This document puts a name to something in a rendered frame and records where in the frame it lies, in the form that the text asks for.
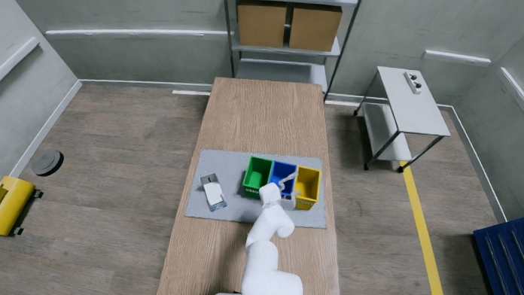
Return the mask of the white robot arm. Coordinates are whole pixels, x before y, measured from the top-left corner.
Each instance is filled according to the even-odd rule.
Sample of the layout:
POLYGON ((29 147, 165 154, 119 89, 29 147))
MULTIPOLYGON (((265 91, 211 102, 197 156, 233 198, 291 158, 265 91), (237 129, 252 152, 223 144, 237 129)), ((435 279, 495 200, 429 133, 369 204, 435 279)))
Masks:
POLYGON ((293 232, 294 223, 282 207, 294 208, 295 204, 294 196, 285 195, 284 199, 268 201, 264 205, 245 245, 247 259, 242 276, 242 293, 215 295, 303 295, 300 277, 278 270, 278 250, 270 242, 273 233, 284 238, 293 232))

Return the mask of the yellow open bin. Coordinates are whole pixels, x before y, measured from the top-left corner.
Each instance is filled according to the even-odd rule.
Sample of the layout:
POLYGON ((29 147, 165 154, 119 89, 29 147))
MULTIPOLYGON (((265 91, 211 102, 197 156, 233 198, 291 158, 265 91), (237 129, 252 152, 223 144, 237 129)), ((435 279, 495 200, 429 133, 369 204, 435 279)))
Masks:
POLYGON ((318 202, 321 170, 297 166, 297 173, 294 191, 299 190, 300 194, 295 196, 295 208, 310 210, 318 202), (312 186, 314 186, 313 189, 312 186))

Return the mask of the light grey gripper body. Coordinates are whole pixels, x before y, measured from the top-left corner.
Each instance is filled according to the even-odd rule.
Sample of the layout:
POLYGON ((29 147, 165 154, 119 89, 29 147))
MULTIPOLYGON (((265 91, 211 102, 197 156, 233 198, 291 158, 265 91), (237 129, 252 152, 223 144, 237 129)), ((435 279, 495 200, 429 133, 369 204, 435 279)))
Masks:
MULTIPOLYGON (((268 203, 268 201, 276 201, 277 199, 281 199, 280 194, 279 194, 279 189, 274 183, 269 183, 263 186, 262 188, 260 188, 259 195, 260 195, 261 203, 263 205, 262 208, 264 207, 266 203, 268 203)), ((262 208, 261 208, 261 211, 262 211, 262 208)))

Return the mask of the blue open-top bin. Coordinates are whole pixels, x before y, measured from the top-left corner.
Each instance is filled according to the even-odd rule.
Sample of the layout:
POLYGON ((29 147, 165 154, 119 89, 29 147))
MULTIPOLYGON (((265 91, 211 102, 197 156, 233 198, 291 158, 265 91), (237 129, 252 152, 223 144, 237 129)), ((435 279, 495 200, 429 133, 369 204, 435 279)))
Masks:
MULTIPOLYGON (((279 184, 278 184, 279 181, 281 181, 283 178, 288 177, 288 175, 296 171, 297 171, 297 165, 283 163, 283 162, 274 160, 269 183, 272 182, 277 187, 279 187, 279 184)), ((285 195, 291 195, 291 193, 293 193, 294 182, 295 182, 295 178, 292 178, 291 180, 287 180, 283 182, 285 189, 281 191, 282 193, 282 196, 280 196, 281 199, 284 199, 285 195)))

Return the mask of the green returns bin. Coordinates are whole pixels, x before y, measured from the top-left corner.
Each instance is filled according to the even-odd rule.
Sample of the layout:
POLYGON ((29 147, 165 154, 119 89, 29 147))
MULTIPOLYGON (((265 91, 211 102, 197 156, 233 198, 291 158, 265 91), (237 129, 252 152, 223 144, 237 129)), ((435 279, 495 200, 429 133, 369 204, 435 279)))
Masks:
POLYGON ((274 160, 251 156, 242 183, 245 196, 260 199, 259 189, 270 182, 273 162, 274 160))

